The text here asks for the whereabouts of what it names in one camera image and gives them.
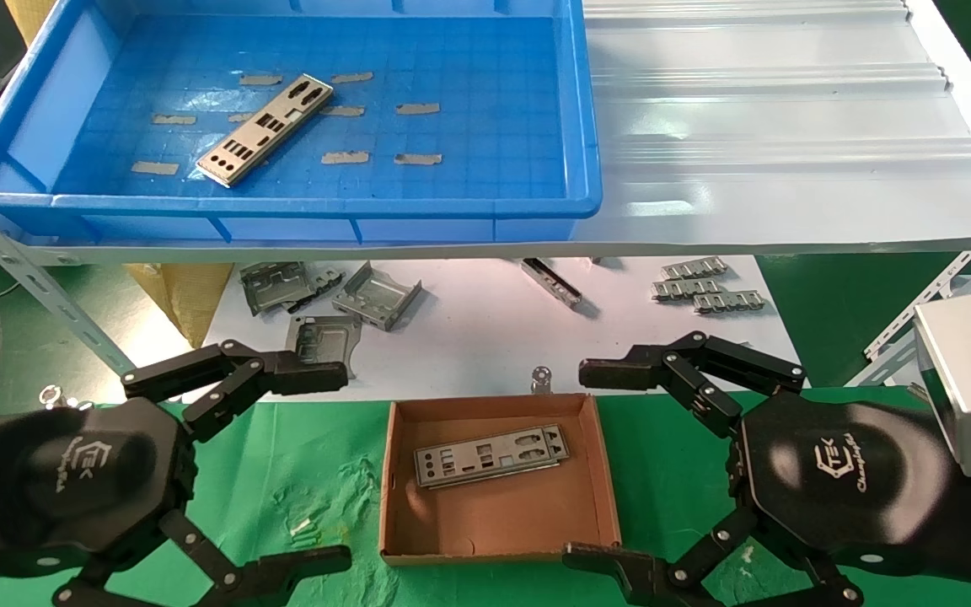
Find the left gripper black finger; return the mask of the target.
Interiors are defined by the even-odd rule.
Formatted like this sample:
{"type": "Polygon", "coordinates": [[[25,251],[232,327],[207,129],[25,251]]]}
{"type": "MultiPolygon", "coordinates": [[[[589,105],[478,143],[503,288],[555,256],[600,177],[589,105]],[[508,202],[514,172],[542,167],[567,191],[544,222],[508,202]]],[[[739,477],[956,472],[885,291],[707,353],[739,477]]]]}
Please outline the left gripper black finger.
{"type": "Polygon", "coordinates": [[[305,363],[292,351],[257,351],[224,341],[124,373],[121,384],[127,397],[155,403],[206,388],[182,418],[189,437],[204,443],[263,395],[339,391],[348,385],[348,369],[343,362],[305,363]]]}

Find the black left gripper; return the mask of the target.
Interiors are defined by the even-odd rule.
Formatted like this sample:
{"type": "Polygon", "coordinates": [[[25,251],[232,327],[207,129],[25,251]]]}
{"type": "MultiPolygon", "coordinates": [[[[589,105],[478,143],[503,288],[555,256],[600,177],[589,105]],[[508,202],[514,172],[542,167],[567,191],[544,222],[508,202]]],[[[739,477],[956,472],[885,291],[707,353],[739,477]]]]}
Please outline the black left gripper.
{"type": "Polygon", "coordinates": [[[169,539],[212,581],[196,606],[285,606],[353,564],[333,545],[234,565],[182,512],[196,474],[192,439],[149,400],[0,416],[0,577],[83,567],[54,606],[152,606],[105,584],[169,539]]]}

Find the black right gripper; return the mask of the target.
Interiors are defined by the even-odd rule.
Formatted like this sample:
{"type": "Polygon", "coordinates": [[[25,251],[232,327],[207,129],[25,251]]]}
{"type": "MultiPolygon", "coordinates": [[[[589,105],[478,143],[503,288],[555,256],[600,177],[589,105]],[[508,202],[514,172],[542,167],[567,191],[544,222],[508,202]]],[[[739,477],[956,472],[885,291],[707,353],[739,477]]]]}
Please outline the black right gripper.
{"type": "Polygon", "coordinates": [[[718,438],[738,434],[739,496],[750,508],[735,508],[676,562],[570,542],[563,564],[612,577],[635,606],[721,606],[705,578],[750,537],[786,564],[800,561],[812,581],[752,606],[862,606],[863,592],[831,560],[875,575],[971,583],[971,477],[933,414],[813,402],[793,394],[806,377],[797,364],[701,331],[634,345],[620,360],[583,360],[582,387],[662,388],[718,438]],[[793,393],[743,416],[714,378],[759,395],[793,393]]]}

